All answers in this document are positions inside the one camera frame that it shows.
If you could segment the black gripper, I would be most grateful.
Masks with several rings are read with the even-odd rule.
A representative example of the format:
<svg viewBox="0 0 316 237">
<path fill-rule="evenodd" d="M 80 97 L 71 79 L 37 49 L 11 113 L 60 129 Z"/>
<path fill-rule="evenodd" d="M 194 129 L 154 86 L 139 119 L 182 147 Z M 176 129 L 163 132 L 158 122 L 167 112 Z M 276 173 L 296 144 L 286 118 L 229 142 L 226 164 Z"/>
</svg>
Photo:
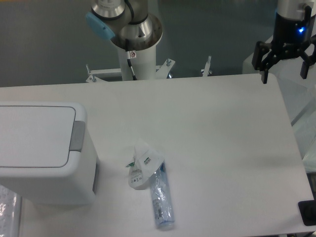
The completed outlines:
<svg viewBox="0 0 316 237">
<path fill-rule="evenodd" d="M 278 6 L 275 28 L 270 43 L 258 41 L 252 58 L 252 66 L 261 74 L 261 81 L 268 81 L 269 69 L 280 60 L 301 57 L 300 76 L 306 79 L 309 68 L 316 63 L 316 38 L 313 31 L 312 6 Z M 312 55 L 305 51 L 314 46 Z"/>
</svg>

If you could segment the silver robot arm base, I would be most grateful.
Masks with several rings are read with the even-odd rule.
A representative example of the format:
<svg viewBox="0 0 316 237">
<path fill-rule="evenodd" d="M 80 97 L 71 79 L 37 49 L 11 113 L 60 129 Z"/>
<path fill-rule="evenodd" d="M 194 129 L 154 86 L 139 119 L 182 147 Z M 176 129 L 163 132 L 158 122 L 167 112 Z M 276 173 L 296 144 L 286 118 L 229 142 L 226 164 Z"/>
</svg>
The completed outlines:
<svg viewBox="0 0 316 237">
<path fill-rule="evenodd" d="M 149 13 L 147 0 L 93 0 L 85 19 L 99 38 L 116 47 L 119 66 L 124 60 L 156 66 L 156 47 L 162 38 L 162 24 Z"/>
</svg>

